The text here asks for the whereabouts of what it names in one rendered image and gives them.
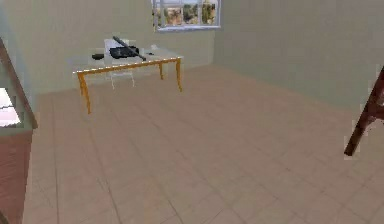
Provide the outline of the white chair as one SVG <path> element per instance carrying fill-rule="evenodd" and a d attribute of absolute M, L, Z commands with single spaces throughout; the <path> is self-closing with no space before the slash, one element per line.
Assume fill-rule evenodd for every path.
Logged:
<path fill-rule="evenodd" d="M 112 57 L 110 50 L 112 48 L 121 47 L 114 39 L 105 39 L 104 40 L 104 63 L 106 65 L 113 65 L 114 58 Z M 131 70 L 119 70 L 108 72 L 106 77 L 110 80 L 112 89 L 116 88 L 116 83 L 122 80 L 130 80 L 133 87 L 136 86 L 135 78 Z"/>

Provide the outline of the black bag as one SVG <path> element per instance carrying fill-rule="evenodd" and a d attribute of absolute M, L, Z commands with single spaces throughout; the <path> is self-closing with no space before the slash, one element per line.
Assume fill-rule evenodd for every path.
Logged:
<path fill-rule="evenodd" d="M 135 46 L 130 46 L 133 50 L 136 50 L 139 53 L 139 49 Z M 128 57 L 134 57 L 133 55 L 130 55 L 128 51 L 125 51 L 122 47 L 114 47 L 109 49 L 110 55 L 114 59 L 120 59 L 120 58 L 128 58 Z"/>

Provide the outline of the white-framed window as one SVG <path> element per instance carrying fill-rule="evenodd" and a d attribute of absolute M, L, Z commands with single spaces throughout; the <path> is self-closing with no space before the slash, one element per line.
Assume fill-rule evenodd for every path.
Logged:
<path fill-rule="evenodd" d="M 150 0 L 156 32 L 215 30 L 221 27 L 222 0 Z"/>

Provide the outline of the white table with yellow legs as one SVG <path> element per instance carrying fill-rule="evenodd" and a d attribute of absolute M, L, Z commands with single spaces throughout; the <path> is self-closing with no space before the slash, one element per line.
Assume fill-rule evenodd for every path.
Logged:
<path fill-rule="evenodd" d="M 152 52 L 154 55 L 147 55 L 147 52 Z M 160 79 L 163 80 L 163 65 L 174 63 L 177 86 L 180 92 L 183 91 L 181 75 L 181 62 L 183 59 L 182 56 L 161 48 L 158 48 L 157 50 L 144 49 L 141 55 L 146 58 L 146 61 L 143 61 L 141 58 L 136 56 L 114 59 L 113 65 L 106 65 L 104 63 L 104 58 L 101 60 L 94 60 L 92 57 L 86 57 L 75 60 L 76 68 L 72 71 L 72 74 L 75 75 L 78 79 L 80 93 L 85 98 L 88 114 L 91 113 L 91 100 L 86 82 L 87 75 L 107 74 L 108 72 L 112 71 L 132 70 L 141 67 L 156 66 L 159 69 Z"/>

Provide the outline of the dark red wooden furniture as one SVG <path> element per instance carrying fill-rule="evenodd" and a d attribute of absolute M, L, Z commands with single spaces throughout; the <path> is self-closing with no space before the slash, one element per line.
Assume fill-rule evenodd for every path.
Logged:
<path fill-rule="evenodd" d="M 355 153 L 364 131 L 375 120 L 384 121 L 384 66 L 375 81 L 364 109 L 345 147 L 345 155 L 352 156 Z"/>

